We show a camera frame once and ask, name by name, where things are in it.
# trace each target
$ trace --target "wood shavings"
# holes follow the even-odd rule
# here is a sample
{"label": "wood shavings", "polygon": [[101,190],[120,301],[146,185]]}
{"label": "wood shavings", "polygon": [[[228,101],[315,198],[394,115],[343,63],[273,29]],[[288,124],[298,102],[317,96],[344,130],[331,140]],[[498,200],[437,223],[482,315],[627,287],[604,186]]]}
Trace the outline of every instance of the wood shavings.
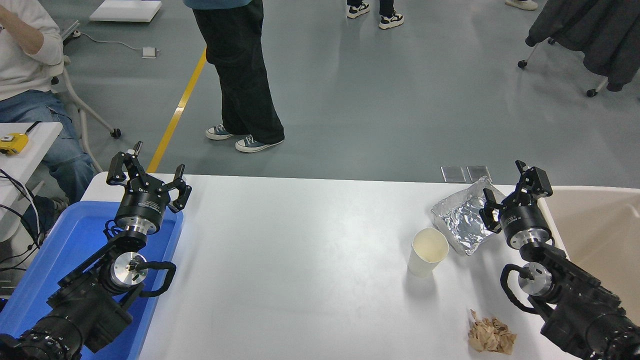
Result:
{"label": "wood shavings", "polygon": [[497,318],[477,319],[475,311],[471,310],[474,324],[469,330],[469,345],[478,352],[491,351],[511,355],[516,334],[509,331],[509,327]]}

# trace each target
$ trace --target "person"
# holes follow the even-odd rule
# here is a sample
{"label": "person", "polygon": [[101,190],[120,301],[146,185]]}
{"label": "person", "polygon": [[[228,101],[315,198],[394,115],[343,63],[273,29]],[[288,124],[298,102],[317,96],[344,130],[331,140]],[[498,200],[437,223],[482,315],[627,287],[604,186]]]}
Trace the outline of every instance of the person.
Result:
{"label": "person", "polygon": [[[49,67],[63,59],[58,26],[38,0],[0,0],[0,49],[0,122],[62,123],[42,162],[69,203],[79,201],[93,177],[93,166],[63,104],[51,92]],[[63,201],[39,196],[34,203],[44,231],[66,207]],[[33,208],[24,216],[35,229]]]}
{"label": "person", "polygon": [[[368,3],[362,0],[347,0],[347,17],[355,19],[371,10]],[[378,27],[382,30],[394,28],[404,24],[404,16],[394,9],[394,0],[380,0],[380,23]]]}
{"label": "person", "polygon": [[532,0],[505,0],[505,4],[522,10],[537,10],[538,3]]}
{"label": "person", "polygon": [[246,135],[241,152],[258,152],[284,141],[262,57],[262,0],[183,0],[193,10],[216,67],[222,91],[222,124],[206,131],[211,140]]}

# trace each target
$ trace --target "beige bin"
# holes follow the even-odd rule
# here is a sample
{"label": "beige bin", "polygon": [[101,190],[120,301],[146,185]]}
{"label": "beige bin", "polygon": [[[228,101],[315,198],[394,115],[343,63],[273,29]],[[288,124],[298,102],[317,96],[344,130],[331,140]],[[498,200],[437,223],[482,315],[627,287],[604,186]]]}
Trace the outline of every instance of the beige bin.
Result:
{"label": "beige bin", "polygon": [[640,190],[554,186],[548,210],[576,265],[602,281],[640,324]]}

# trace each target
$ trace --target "black robotic arm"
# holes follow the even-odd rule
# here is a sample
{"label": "black robotic arm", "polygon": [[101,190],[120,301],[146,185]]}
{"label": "black robotic arm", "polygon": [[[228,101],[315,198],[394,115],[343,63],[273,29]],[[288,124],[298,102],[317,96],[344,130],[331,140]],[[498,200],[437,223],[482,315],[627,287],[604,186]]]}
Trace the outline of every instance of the black robotic arm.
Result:
{"label": "black robotic arm", "polygon": [[[186,204],[191,187],[183,178],[184,165],[165,184],[148,175],[138,162],[141,142],[111,161],[107,184],[122,185],[125,195],[113,220],[119,231],[104,231],[108,242],[58,282],[60,289],[47,300],[52,311],[15,339],[0,334],[0,360],[78,360],[83,345],[92,352],[109,345],[131,322],[128,308],[138,297],[164,293],[176,267],[169,261],[147,261],[138,253],[147,235],[160,230],[168,206],[174,213]],[[129,178],[122,171],[127,169]],[[178,189],[171,202],[168,192]],[[149,270],[167,270],[163,285],[143,291]],[[114,297],[122,295],[120,300]]]}
{"label": "black robotic arm", "polygon": [[[544,319],[541,334],[563,351],[581,359],[640,360],[640,328],[625,316],[620,298],[554,246],[538,207],[539,198],[553,194],[546,172],[519,160],[516,165],[520,180],[515,191],[498,203],[493,192],[484,189],[486,202],[480,210],[487,229],[504,231],[507,244],[528,261],[522,267],[504,267],[502,289],[519,309]],[[508,276],[514,271],[532,307],[509,288]]]}

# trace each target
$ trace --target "crumpled aluminum foil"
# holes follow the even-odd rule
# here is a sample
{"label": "crumpled aluminum foil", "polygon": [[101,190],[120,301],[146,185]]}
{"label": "crumpled aluminum foil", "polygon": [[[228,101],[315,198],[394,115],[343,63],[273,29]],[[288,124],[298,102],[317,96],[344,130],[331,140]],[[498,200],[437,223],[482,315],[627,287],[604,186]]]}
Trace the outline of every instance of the crumpled aluminum foil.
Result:
{"label": "crumpled aluminum foil", "polygon": [[484,207],[483,189],[493,190],[498,202],[504,195],[496,189],[489,178],[481,177],[469,188],[459,191],[431,208],[434,226],[445,235],[449,245],[458,253],[470,256],[489,235],[484,227],[479,210]]}

